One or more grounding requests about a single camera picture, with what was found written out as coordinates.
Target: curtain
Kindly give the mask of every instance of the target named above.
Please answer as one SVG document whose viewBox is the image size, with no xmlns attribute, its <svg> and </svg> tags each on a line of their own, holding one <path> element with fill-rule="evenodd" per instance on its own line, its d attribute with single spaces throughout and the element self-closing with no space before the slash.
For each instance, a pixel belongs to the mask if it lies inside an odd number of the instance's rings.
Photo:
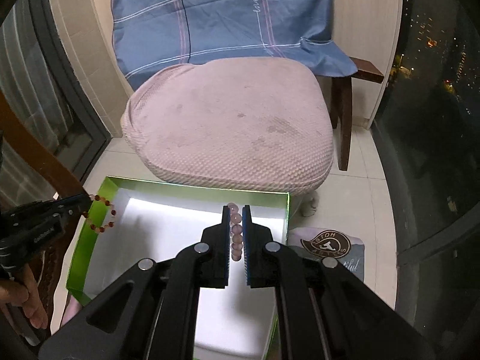
<svg viewBox="0 0 480 360">
<path fill-rule="evenodd" d="M 28 131 L 55 153 L 74 119 L 42 55 L 28 0 L 18 0 L 0 27 L 0 89 Z M 8 142 L 4 142 L 0 169 L 3 205 L 48 200 L 54 193 Z"/>
</svg>

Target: red and white bead bracelet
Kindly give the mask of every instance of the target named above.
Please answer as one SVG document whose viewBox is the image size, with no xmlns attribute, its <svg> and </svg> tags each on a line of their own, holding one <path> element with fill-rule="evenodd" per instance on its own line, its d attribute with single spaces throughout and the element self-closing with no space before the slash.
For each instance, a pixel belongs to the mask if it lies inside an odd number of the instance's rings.
<svg viewBox="0 0 480 360">
<path fill-rule="evenodd" d="M 85 218 L 85 221 L 87 222 L 88 225 L 90 225 L 90 228 L 97 234 L 105 232 L 106 228 L 113 227 L 115 224 L 115 215 L 117 212 L 115 211 L 114 205 L 107 199 L 105 199 L 103 196 L 99 195 L 90 195 L 90 199 L 95 202 L 103 202 L 106 207 L 110 210 L 110 214 L 112 216 L 111 221 L 109 221 L 106 225 L 104 226 L 97 226 L 93 223 L 92 219 L 89 218 L 88 212 L 84 211 L 82 213 L 83 217 Z"/>
</svg>

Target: blue cloth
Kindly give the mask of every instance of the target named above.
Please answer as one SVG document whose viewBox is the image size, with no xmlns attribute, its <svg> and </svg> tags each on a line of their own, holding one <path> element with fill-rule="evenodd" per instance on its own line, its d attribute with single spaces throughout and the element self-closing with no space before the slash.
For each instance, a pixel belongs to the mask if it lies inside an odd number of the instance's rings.
<svg viewBox="0 0 480 360">
<path fill-rule="evenodd" d="M 159 70 L 244 56 L 294 59 L 316 75 L 355 64 L 331 40 L 333 0 L 112 0 L 118 66 L 136 90 Z"/>
</svg>

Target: human hand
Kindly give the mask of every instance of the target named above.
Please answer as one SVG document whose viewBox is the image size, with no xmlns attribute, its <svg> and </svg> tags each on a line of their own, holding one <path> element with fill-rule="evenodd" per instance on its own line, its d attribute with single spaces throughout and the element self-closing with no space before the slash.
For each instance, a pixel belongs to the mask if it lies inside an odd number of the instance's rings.
<svg viewBox="0 0 480 360">
<path fill-rule="evenodd" d="M 28 264 L 15 277 L 23 285 L 11 280 L 0 280 L 0 305 L 11 303 L 13 306 L 22 307 L 25 317 L 34 328 L 46 329 L 49 320 L 38 295 L 37 282 Z"/>
</svg>

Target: printed logo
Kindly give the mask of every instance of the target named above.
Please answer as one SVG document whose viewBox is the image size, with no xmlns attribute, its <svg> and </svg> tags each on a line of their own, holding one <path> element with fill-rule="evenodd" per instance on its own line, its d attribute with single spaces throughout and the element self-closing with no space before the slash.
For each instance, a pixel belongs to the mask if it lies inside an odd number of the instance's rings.
<svg viewBox="0 0 480 360">
<path fill-rule="evenodd" d="M 47 231 L 45 231 L 44 233 L 40 234 L 37 238 L 35 238 L 33 242 L 36 244 L 37 242 L 43 240 L 47 235 L 52 233 L 54 230 L 55 230 L 54 227 L 49 228 Z"/>
<path fill-rule="evenodd" d="M 349 238 L 339 231 L 327 230 L 310 241 L 300 240 L 302 246 L 311 254 L 319 257 L 340 258 L 346 256 L 352 244 Z"/>
</svg>

